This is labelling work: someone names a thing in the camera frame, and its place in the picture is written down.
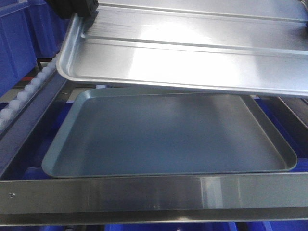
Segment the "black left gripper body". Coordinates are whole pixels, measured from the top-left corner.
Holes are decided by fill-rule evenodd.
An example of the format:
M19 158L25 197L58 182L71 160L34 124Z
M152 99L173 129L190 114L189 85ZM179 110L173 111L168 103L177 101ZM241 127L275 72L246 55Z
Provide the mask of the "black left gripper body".
M97 10L97 0L45 0L62 19L69 19L73 14L79 17L90 17Z

